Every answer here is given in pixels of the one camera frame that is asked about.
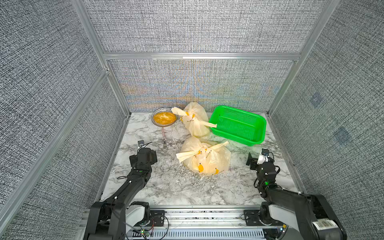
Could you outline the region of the banana print plastic bag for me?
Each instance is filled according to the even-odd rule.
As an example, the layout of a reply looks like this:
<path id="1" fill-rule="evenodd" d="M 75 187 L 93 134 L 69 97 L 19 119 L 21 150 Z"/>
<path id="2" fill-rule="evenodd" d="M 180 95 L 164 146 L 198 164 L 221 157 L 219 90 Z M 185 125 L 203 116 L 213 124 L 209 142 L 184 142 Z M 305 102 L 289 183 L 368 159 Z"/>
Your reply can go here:
<path id="1" fill-rule="evenodd" d="M 213 176 L 228 171 L 231 152 L 227 149 L 230 143 L 216 143 L 190 137 L 185 140 L 177 159 L 185 167 L 200 175 Z"/>
<path id="2" fill-rule="evenodd" d="M 186 129 L 194 137 L 203 137 L 210 133 L 210 128 L 217 127 L 217 124 L 209 123 L 205 109 L 197 102 L 189 103 L 183 110 L 173 107 L 171 111 L 180 117 Z"/>

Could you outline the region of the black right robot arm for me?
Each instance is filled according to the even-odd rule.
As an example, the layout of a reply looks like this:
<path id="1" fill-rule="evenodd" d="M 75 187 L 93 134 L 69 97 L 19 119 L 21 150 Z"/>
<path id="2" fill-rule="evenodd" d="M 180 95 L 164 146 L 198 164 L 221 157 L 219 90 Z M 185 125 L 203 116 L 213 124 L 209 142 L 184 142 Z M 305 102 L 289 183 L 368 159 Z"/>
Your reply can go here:
<path id="1" fill-rule="evenodd" d="M 276 183 L 281 168 L 268 149 L 262 149 L 258 158 L 248 155 L 246 164 L 257 172 L 254 187 L 264 199 L 258 211 L 244 211 L 247 226 L 281 223 L 281 234 L 293 228 L 305 240 L 347 239 L 344 227 L 324 196 L 292 192 Z"/>

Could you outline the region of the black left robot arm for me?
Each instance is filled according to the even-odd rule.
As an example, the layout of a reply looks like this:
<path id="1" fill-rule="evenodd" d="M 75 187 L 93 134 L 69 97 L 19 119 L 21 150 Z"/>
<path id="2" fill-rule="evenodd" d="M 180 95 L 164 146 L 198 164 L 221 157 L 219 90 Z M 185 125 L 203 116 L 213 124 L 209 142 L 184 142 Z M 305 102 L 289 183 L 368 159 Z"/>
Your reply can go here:
<path id="1" fill-rule="evenodd" d="M 131 171 L 123 185 L 103 202 L 92 204 L 84 233 L 85 240 L 124 240 L 127 227 L 149 217 L 148 203 L 129 204 L 141 191 L 152 173 L 152 165 L 158 161 L 156 151 L 141 148 L 130 156 Z"/>

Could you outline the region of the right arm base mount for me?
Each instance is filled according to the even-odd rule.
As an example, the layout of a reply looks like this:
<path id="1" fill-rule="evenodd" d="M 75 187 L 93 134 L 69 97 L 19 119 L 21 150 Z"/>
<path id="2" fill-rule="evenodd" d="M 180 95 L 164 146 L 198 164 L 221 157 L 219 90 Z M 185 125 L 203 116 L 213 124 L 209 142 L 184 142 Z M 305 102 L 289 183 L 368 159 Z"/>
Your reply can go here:
<path id="1" fill-rule="evenodd" d="M 279 226 L 284 224 L 280 221 L 274 220 L 270 216 L 269 206 L 271 203 L 263 202 L 257 209 L 244 210 L 242 219 L 246 222 L 247 226 Z"/>

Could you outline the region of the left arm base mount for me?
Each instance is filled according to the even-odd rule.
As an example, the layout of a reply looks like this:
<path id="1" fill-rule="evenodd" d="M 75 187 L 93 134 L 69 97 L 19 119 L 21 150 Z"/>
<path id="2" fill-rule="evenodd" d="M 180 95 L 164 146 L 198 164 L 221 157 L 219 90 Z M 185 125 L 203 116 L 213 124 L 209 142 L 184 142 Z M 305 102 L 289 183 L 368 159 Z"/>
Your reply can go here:
<path id="1" fill-rule="evenodd" d="M 164 210 L 151 210 L 147 202 L 133 202 L 126 209 L 126 223 L 135 227 L 163 227 Z"/>

